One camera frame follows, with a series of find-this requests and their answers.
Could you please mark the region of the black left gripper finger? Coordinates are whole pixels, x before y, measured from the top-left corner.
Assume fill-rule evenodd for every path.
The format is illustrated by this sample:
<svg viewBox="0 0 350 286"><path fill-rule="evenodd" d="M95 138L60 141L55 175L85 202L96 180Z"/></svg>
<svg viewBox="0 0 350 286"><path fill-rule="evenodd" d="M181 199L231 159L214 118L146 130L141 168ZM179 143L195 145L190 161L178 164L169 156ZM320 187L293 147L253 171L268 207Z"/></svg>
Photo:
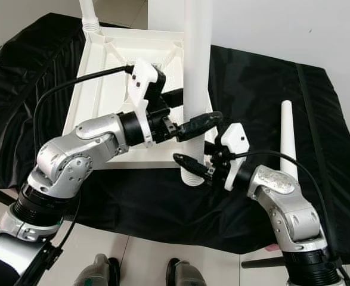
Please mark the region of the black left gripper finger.
<svg viewBox="0 0 350 286"><path fill-rule="evenodd" d="M178 142L190 141L197 136L204 135L210 129L215 128L215 126L218 126L223 118L224 115L220 111L213 111L193 117L188 122L178 125L175 138Z"/></svg>
<svg viewBox="0 0 350 286"><path fill-rule="evenodd" d="M169 108L183 106L184 104L183 88L175 88L169 92L163 92L163 100Z"/></svg>

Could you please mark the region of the white plastic table leg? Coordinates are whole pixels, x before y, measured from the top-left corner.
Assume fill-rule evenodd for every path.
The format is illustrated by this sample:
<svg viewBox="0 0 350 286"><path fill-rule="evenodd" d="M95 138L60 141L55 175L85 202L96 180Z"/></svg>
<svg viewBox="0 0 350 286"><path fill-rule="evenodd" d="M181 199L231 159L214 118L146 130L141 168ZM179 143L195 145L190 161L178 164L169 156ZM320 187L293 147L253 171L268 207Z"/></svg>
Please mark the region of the white plastic table leg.
<svg viewBox="0 0 350 286"><path fill-rule="evenodd" d="M280 131L280 152L293 160L296 158L295 130L292 111L292 102L289 100L281 103L281 131ZM280 160L280 170L299 179L298 167L291 161Z"/></svg>
<svg viewBox="0 0 350 286"><path fill-rule="evenodd" d="M100 21L95 13L94 0L78 0L81 8L82 30L87 33L101 34Z"/></svg>
<svg viewBox="0 0 350 286"><path fill-rule="evenodd" d="M185 0L183 116L192 123L210 109L208 78L213 0Z"/></svg>

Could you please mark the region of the black table cloth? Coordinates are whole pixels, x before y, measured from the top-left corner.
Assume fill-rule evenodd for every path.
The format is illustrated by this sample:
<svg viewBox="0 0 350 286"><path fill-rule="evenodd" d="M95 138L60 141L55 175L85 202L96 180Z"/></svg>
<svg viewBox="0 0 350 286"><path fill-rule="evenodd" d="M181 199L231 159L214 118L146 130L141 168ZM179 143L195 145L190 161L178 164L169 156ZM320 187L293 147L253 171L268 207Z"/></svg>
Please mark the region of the black table cloth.
<svg viewBox="0 0 350 286"><path fill-rule="evenodd" d="M44 92L76 76L85 37L77 17L49 13L0 46L0 202L34 163L32 111ZM330 194L336 251L350 264L350 133L326 71L267 55L211 47L209 93L227 120L242 123L252 149L280 147L280 104L293 104L305 198ZM95 170L81 188L79 223L160 243L238 255L273 244L267 213L243 194L188 187L179 169Z"/></svg>

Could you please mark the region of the black metal table leg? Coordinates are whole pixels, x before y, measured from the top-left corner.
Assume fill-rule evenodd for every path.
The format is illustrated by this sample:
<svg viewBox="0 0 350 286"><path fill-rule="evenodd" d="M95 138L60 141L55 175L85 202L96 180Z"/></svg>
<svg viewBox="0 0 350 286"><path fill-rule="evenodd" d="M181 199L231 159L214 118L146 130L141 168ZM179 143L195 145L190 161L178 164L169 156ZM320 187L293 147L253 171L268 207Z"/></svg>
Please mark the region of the black metal table leg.
<svg viewBox="0 0 350 286"><path fill-rule="evenodd" d="M241 262L242 269L265 269L273 267L282 267L286 265L283 256L270 257L265 259L255 259Z"/></svg>

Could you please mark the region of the grey right robot foot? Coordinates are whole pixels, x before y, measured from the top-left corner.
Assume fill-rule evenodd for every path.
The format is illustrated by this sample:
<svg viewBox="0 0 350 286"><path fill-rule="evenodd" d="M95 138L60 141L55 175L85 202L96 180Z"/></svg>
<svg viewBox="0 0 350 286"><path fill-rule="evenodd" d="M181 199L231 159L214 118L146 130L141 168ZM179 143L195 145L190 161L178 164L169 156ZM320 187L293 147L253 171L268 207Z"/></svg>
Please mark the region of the grey right robot foot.
<svg viewBox="0 0 350 286"><path fill-rule="evenodd" d="M199 270L185 260L169 259L166 276L166 286L207 286Z"/></svg>

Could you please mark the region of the grey robot foot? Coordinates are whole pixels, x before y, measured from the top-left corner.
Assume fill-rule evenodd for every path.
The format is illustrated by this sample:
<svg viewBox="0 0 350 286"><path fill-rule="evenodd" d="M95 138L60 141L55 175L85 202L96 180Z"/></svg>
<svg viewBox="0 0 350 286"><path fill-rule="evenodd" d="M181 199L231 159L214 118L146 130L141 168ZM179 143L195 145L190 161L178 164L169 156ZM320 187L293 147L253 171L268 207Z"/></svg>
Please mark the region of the grey robot foot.
<svg viewBox="0 0 350 286"><path fill-rule="evenodd" d="M199 270L185 260L169 259L166 276L166 286L207 286Z"/></svg>
<svg viewBox="0 0 350 286"><path fill-rule="evenodd" d="M120 262L98 253L94 262L80 272L73 286L119 286L119 283Z"/></svg>

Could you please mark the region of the grey left robot foot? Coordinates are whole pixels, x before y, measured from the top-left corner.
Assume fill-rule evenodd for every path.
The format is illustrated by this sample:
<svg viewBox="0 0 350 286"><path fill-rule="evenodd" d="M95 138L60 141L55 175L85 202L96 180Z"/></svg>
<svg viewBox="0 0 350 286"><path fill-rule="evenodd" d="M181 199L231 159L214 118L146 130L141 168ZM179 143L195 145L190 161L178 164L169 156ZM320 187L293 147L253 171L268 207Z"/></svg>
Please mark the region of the grey left robot foot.
<svg viewBox="0 0 350 286"><path fill-rule="evenodd" d="M80 272L73 286L119 286L119 283L120 262L98 253L94 262Z"/></svg>

